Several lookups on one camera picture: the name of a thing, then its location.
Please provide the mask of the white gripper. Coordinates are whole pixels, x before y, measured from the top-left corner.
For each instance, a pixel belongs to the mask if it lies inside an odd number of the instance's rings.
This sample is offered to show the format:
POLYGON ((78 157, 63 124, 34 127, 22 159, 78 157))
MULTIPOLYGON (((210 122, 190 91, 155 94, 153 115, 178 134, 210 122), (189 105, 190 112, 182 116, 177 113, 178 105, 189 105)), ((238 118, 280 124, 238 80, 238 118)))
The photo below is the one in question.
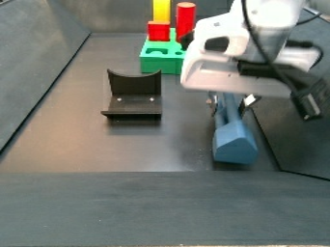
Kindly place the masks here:
POLYGON ((260 30, 261 44, 250 37, 241 14, 219 14, 198 21, 186 50, 181 84, 210 91, 206 104, 218 110, 215 92, 246 94, 238 111, 245 112, 261 96, 289 97, 293 88, 280 77, 289 71, 308 72, 321 52, 312 45, 288 40, 290 31, 268 26, 260 30))

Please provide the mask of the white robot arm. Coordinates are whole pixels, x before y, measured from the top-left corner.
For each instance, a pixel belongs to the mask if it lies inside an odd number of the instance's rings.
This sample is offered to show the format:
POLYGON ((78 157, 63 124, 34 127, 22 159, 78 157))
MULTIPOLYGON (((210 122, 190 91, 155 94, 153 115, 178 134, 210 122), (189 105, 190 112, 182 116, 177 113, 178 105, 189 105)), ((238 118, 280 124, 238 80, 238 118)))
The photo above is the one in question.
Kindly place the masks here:
POLYGON ((330 82, 310 73, 322 50, 289 36, 305 0, 234 0, 186 38, 181 84, 191 90, 293 100, 302 119, 330 118, 330 82))

